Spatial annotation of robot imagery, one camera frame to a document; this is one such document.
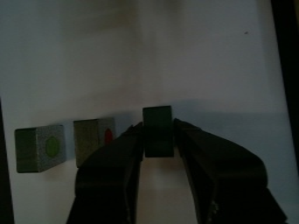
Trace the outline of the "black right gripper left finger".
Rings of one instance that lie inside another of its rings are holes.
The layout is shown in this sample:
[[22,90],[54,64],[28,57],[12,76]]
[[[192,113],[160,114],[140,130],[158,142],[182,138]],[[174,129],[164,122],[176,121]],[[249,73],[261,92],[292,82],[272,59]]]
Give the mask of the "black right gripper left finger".
[[66,224],[136,224],[142,124],[96,150],[77,170]]

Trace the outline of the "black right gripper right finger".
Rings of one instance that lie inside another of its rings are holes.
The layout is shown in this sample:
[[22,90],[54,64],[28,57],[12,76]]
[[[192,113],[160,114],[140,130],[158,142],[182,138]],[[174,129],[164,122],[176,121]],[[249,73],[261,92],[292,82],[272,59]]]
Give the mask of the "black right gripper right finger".
[[287,224],[267,188],[267,168],[244,147],[173,121],[197,224]]

